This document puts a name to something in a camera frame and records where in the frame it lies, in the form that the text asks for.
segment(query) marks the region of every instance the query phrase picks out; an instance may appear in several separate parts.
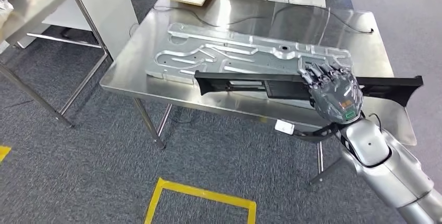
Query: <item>gray carpet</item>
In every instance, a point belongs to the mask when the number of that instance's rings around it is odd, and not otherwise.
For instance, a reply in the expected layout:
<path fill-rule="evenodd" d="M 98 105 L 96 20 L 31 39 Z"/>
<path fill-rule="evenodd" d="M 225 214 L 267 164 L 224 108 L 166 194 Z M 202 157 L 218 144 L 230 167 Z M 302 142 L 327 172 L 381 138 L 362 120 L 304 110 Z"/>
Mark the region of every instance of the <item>gray carpet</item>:
<path fill-rule="evenodd" d="M 132 0 L 139 20 L 155 1 Z M 2 61 L 60 108 L 99 56 L 99 49 L 36 40 L 8 48 Z M 143 223 L 158 177 L 256 201 L 257 223 L 403 222 L 348 169 L 308 186 L 316 146 L 262 123 L 174 107 L 159 151 L 132 100 L 98 85 L 105 69 L 68 111 L 72 129 L 0 77 L 0 144 L 12 147 L 0 166 L 1 223 Z M 158 123 L 166 105 L 144 105 Z M 329 140 L 324 149 L 329 165 L 338 145 Z M 154 222 L 246 218 L 244 209 L 165 191 Z"/>

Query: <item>stainless steel table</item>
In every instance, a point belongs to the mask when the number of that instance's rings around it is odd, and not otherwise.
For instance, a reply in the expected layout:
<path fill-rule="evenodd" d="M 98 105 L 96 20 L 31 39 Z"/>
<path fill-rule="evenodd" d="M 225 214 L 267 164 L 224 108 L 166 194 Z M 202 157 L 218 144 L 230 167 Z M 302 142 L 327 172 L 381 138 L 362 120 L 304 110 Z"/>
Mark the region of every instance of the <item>stainless steel table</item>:
<path fill-rule="evenodd" d="M 244 97 L 235 93 L 209 93 L 200 95 L 198 86 L 165 81 L 146 75 L 144 71 L 148 58 L 155 54 L 153 47 L 167 34 L 171 23 L 180 22 L 205 26 L 188 10 L 202 20 L 215 25 L 226 25 L 247 17 L 248 19 L 223 28 L 245 34 L 270 38 L 318 44 L 348 49 L 352 55 L 354 73 L 365 77 L 393 77 L 376 21 L 372 13 L 353 10 L 321 9 L 309 6 L 287 5 L 260 0 L 211 0 L 204 7 L 195 7 L 158 0 L 156 9 L 151 9 L 132 39 L 102 78 L 100 84 L 108 91 L 122 93 L 135 98 L 143 120 L 154 141 L 164 147 L 159 135 L 170 112 L 171 104 L 210 111 L 218 114 L 251 117 L 262 122 L 284 119 L 294 122 L 298 129 L 319 128 L 328 124 L 311 109 L 294 107 L 263 99 Z M 165 9 L 177 7 L 182 9 Z M 357 33 L 340 20 L 355 28 L 372 34 Z M 169 103 L 158 131 L 139 98 L 155 98 Z M 395 102 L 366 98 L 364 111 L 377 113 L 382 126 L 404 143 L 415 145 L 416 139 L 405 108 Z M 318 161 L 322 148 L 318 146 Z M 319 165 L 322 170 L 322 158 Z"/>
<path fill-rule="evenodd" d="M 3 27 L 0 29 L 0 42 L 6 40 L 10 44 L 14 44 L 22 37 L 24 37 L 28 32 L 32 31 L 37 25 L 39 25 L 48 15 L 55 11 L 55 9 L 61 5 L 65 0 L 8 0 L 14 7 L 14 11 L 9 16 L 8 20 L 5 22 Z M 0 62 L 0 73 L 2 73 L 6 78 L 8 78 L 15 85 L 20 87 L 26 93 L 28 93 L 32 98 L 39 102 L 45 109 L 49 111 L 56 119 L 60 120 L 67 126 L 72 126 L 72 124 L 63 116 L 69 106 L 74 102 L 77 96 L 80 94 L 84 86 L 91 79 L 91 77 L 98 70 L 103 61 L 110 57 L 106 46 L 103 43 L 98 30 L 96 29 L 92 19 L 90 18 L 86 8 L 81 0 L 75 0 L 79 6 L 81 12 L 83 13 L 86 21 L 92 29 L 95 38 L 103 49 L 104 54 L 100 60 L 91 69 L 88 75 L 83 79 L 80 85 L 75 89 L 71 97 L 68 99 L 64 107 L 57 111 L 49 103 L 47 103 L 37 92 L 31 89 L 28 85 L 23 83 L 20 78 L 15 75 L 6 65 Z"/>

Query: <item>black plastic part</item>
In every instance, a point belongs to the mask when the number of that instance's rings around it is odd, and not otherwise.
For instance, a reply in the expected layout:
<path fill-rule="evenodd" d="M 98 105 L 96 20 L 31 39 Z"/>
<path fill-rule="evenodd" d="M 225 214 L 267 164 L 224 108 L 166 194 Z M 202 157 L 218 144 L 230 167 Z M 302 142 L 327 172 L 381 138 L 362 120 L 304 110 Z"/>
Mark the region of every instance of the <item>black plastic part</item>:
<path fill-rule="evenodd" d="M 268 98 L 309 100 L 309 87 L 295 74 L 206 73 L 196 71 L 201 95 L 219 91 L 262 91 Z M 415 78 L 356 77 L 364 96 L 384 98 L 405 107 L 413 92 L 422 86 L 421 76 Z M 245 82 L 256 82 L 252 85 Z"/>
<path fill-rule="evenodd" d="M 325 139 L 331 137 L 338 131 L 339 131 L 339 125 L 337 123 L 331 123 L 327 126 L 322 127 L 321 129 L 312 132 L 299 131 L 295 129 L 293 135 L 299 137 L 321 137 Z"/>

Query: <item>yellow floor marking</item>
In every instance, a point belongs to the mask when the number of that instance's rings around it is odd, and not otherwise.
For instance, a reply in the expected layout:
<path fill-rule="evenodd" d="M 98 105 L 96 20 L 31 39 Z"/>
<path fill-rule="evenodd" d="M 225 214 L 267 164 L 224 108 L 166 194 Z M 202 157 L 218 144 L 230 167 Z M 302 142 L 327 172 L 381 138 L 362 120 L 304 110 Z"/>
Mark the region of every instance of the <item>yellow floor marking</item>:
<path fill-rule="evenodd" d="M 6 157 L 9 151 L 11 151 L 10 147 L 0 146 L 0 162 Z"/>
<path fill-rule="evenodd" d="M 159 197 L 163 189 L 169 189 L 178 193 L 193 195 L 196 197 L 205 198 L 211 201 L 221 202 L 237 207 L 243 207 L 249 210 L 249 216 L 247 217 L 247 224 L 254 224 L 256 220 L 256 202 L 246 200 L 243 198 L 230 196 L 227 194 L 220 194 L 209 190 L 198 189 L 192 186 L 183 185 L 171 181 L 158 179 L 155 190 L 152 195 L 151 202 L 149 204 L 148 212 L 144 224 L 150 224 L 155 213 L 156 205 L 158 204 Z"/>

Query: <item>silver robotic arm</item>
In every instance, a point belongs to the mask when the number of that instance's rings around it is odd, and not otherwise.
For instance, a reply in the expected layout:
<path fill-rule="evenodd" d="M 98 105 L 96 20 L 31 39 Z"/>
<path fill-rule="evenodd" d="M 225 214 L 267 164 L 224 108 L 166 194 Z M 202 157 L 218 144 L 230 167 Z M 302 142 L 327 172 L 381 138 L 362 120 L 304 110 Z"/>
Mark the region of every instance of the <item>silver robotic arm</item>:
<path fill-rule="evenodd" d="M 442 196 L 421 163 L 388 131 L 361 119 L 343 128 L 347 164 L 407 223 L 442 223 Z"/>
<path fill-rule="evenodd" d="M 363 96 L 355 77 L 338 65 L 299 70 L 316 111 L 340 124 L 342 156 L 386 205 L 407 223 L 442 223 L 442 196 L 420 162 L 388 131 L 362 117 Z"/>

